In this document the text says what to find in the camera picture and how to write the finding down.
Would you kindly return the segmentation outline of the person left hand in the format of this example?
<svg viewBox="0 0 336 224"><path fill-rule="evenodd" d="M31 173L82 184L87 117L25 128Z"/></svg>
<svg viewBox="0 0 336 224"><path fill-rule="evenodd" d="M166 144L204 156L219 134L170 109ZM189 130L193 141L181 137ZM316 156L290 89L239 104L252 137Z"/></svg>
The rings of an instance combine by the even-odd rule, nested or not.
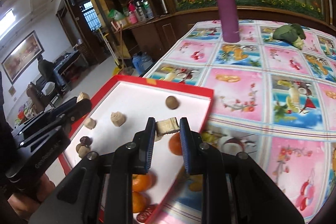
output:
<svg viewBox="0 0 336 224"><path fill-rule="evenodd" d="M14 193L7 201L21 219L28 221L54 189L55 184L44 173L39 179L35 200L23 193Z"/></svg>

